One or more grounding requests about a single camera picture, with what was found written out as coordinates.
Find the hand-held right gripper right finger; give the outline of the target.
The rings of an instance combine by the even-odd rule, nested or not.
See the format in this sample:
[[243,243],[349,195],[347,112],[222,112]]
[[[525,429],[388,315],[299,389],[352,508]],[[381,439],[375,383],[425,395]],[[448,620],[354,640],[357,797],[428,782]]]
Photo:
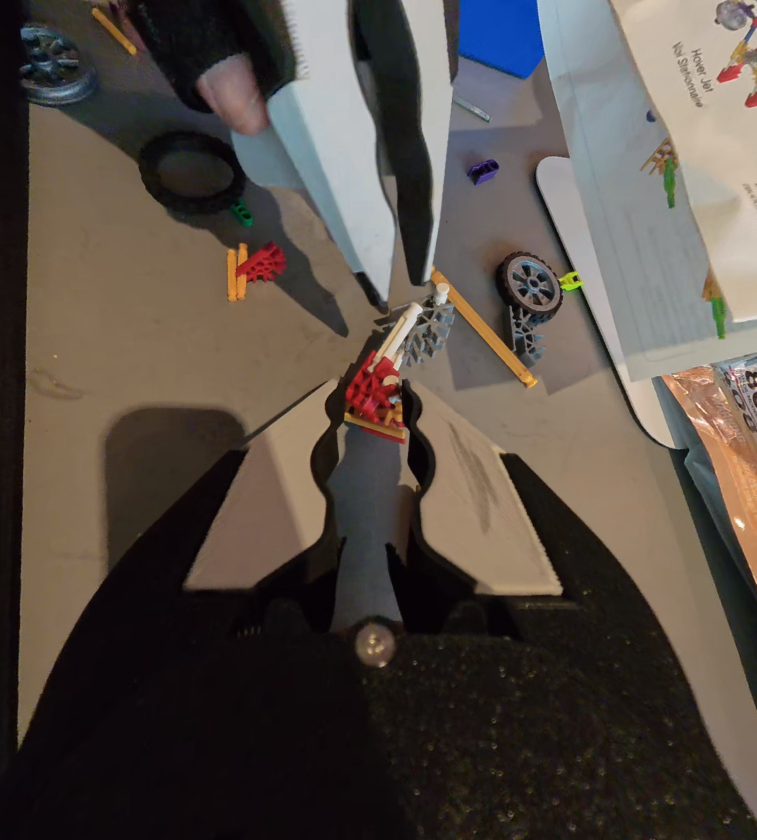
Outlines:
[[561,596],[562,583],[509,475],[506,451],[420,383],[408,399],[408,467],[423,550],[474,592]]

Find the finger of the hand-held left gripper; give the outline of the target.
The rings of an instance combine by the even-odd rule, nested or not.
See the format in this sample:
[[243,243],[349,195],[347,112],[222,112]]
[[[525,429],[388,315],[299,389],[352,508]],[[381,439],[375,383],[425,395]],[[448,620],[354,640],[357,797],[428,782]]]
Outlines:
[[387,305],[396,223],[356,69],[352,3],[279,3],[295,62],[268,99],[283,148],[373,306]]
[[456,4],[352,3],[356,54],[373,79],[381,144],[396,183],[396,218],[411,284],[430,278],[443,202]]

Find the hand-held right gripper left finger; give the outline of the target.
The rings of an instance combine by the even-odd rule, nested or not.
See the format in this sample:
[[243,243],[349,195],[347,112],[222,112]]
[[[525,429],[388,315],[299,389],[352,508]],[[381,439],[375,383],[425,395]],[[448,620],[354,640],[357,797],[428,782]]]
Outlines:
[[184,581],[189,592],[248,592],[296,571],[312,583],[338,564],[340,540],[321,457],[337,433],[326,404],[338,386],[329,380],[255,434]]

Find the yellow toy connector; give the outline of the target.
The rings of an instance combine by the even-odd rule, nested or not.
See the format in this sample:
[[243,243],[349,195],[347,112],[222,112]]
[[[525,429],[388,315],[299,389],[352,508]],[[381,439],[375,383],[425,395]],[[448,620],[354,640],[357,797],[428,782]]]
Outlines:
[[359,410],[349,402],[345,403],[344,421],[350,425],[352,424],[352,417],[360,417],[375,424],[381,424],[384,427],[405,427],[403,407],[400,401],[393,402],[390,407],[379,406],[377,408],[377,419],[371,419],[363,411]]

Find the red connector with white rod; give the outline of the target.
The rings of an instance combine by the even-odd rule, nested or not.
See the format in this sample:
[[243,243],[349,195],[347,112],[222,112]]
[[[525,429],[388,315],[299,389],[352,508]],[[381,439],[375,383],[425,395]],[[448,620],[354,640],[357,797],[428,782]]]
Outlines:
[[382,381],[387,375],[397,375],[400,379],[400,368],[396,366],[398,363],[394,361],[394,355],[422,311],[421,304],[408,304],[382,344],[370,353],[346,388],[346,401],[371,419],[377,419],[379,406],[390,407],[393,403],[392,397],[397,393],[397,388],[385,389]]

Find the person's left hand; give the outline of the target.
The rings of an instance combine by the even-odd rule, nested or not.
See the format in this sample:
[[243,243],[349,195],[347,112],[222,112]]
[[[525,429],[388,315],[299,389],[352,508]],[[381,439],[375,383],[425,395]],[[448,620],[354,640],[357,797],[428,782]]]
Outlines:
[[284,2],[134,1],[126,15],[181,102],[252,136],[266,100],[296,78]]

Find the blue plastic bin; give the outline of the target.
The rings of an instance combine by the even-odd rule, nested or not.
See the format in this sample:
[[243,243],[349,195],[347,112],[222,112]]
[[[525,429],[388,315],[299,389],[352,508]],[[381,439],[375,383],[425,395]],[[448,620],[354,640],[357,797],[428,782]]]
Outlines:
[[460,1],[460,56],[519,79],[544,57],[537,1]]

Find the black toy tyre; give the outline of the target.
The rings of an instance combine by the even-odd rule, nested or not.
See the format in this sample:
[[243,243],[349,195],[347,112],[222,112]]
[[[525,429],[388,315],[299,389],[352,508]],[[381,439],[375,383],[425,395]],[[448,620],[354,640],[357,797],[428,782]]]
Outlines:
[[[185,196],[174,192],[164,183],[161,167],[164,158],[179,152],[206,154],[222,161],[230,168],[230,183],[224,189],[205,196]],[[162,207],[177,214],[213,215],[226,211],[242,199],[247,186],[247,174],[231,146],[196,131],[171,131],[151,139],[140,150],[138,165],[147,192]]]

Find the toy wheel with black tyre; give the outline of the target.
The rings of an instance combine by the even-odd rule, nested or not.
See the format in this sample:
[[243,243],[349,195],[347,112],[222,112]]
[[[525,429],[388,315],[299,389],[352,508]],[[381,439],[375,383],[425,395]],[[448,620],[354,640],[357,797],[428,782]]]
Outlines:
[[564,290],[553,269],[541,257],[525,251],[503,259],[496,275],[496,287],[505,304],[533,323],[545,323],[562,308]]

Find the long yellow toy rod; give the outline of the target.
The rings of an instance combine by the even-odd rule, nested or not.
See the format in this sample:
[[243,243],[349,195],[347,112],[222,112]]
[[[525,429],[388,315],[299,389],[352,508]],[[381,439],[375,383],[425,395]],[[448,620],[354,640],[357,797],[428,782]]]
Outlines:
[[450,284],[447,278],[434,266],[431,267],[430,279],[435,288],[447,287],[447,300],[450,302],[456,313],[460,314],[478,336],[484,341],[489,349],[496,354],[501,362],[521,382],[524,388],[530,389],[537,385],[536,378],[530,370],[520,362],[515,353],[499,338],[468,301]]

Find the grey toy connector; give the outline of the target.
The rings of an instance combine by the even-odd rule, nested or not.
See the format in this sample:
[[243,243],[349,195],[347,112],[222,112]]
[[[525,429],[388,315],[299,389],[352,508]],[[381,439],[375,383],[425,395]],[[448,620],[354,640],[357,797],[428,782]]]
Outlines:
[[525,367],[533,368],[544,355],[542,336],[538,328],[544,320],[523,309],[507,307],[507,332],[509,346],[519,362]]
[[448,301],[444,306],[434,308],[432,295],[422,303],[423,311],[394,355],[397,368],[422,364],[432,359],[447,343],[456,317],[455,308]]

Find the silver toy wheel hub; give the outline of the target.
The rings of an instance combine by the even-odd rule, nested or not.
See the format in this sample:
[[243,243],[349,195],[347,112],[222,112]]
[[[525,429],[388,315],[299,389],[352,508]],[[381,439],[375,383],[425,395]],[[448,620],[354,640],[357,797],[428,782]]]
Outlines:
[[29,103],[62,109],[84,102],[98,91],[95,68],[72,40],[37,23],[24,24],[20,34],[20,83]]

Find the printed instruction sheet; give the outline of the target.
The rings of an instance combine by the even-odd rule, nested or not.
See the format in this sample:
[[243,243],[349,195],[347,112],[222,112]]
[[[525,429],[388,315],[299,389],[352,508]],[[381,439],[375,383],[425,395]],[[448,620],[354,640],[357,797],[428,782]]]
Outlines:
[[757,320],[757,2],[610,4],[733,320]]

